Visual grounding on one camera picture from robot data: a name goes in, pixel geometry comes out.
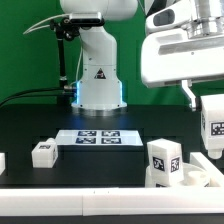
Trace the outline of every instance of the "white plastic part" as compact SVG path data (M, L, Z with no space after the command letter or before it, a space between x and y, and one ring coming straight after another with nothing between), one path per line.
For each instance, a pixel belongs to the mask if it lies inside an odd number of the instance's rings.
M224 94L201 97L201 136L209 157L219 159L224 148Z
M5 170L5 153L0 153L0 175Z
M205 170L198 166L183 163L184 180L173 185L160 185L156 180L152 178L151 167L148 166L146 169L145 176L145 187L209 187L210 186L210 175Z
M200 152L191 153L190 163L208 172L211 187L222 187L224 189L223 174L203 154Z
M74 108L113 110L126 107L117 78L117 42L103 27L80 30L83 76L77 84Z
M223 39L224 35L189 40L180 28L149 35L142 45L142 82L147 87L160 87L181 80L194 83L222 78Z
M58 148L54 139L39 142L32 151L34 168L52 168L58 158Z
M157 185L172 186L184 180L181 144L158 139L147 147L151 176Z
M172 11L174 14L174 21L171 24L168 25L161 25L158 26L155 24L155 17L163 13L165 11ZM158 32L158 31L164 31L173 29L174 27L178 27L187 21L191 19L191 3L189 0L182 0L180 2L177 2L174 5L171 5L157 13L152 14L146 19L146 34Z
M60 0L65 13L101 12L106 20L124 20L134 16L137 0Z
M83 195L83 215L120 214L119 188L95 189Z

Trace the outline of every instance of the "black cable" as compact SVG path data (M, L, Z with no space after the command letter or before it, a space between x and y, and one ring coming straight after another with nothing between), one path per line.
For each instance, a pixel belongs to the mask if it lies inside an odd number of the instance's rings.
M18 99L18 98L29 98L29 97L73 97L74 94L73 93L61 93L61 94L47 94L47 95L40 95L40 94L36 94L36 95L19 95L19 96L11 96L11 97L7 97L6 99L4 99L3 101L0 102L0 107L3 106L5 103L7 103L8 101L14 100L14 99Z
M14 97L14 96L21 96L21 95L28 94L28 93L50 92L50 91L56 91L56 90L64 90L64 88L63 87L51 87L51 88L41 88L41 89L30 89L30 90L25 90L22 92L15 93L7 98Z

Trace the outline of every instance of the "warning label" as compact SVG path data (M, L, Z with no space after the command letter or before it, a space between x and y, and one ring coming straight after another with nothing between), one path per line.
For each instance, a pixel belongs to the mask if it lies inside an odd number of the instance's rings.
M102 68L97 72L95 79L106 79L106 76L104 75Z

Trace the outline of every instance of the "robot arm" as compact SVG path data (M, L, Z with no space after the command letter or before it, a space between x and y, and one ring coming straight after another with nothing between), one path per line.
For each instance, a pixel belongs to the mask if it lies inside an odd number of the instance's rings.
M56 35L59 33L58 42L61 45L62 39L72 40L79 35L82 41L83 75L76 80L74 111L94 116L123 111L127 104L122 100L122 83L117 78L117 42L103 24L104 20L134 16L137 0L60 0L60 4L66 14L61 23L51 22Z
M224 148L224 94L196 97L192 83L224 79L224 1L181 0L146 19L141 75L147 87L181 85L213 159Z

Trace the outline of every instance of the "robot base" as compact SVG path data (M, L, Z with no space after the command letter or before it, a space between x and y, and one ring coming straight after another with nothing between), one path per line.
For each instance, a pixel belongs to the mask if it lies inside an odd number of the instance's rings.
M127 112L127 105L115 109L104 109L104 110L95 110L95 109L86 109L82 107L77 107L77 104L72 104L72 111L75 114L82 114L85 116L92 116L92 117L106 117L106 116L113 116L117 114L123 114Z

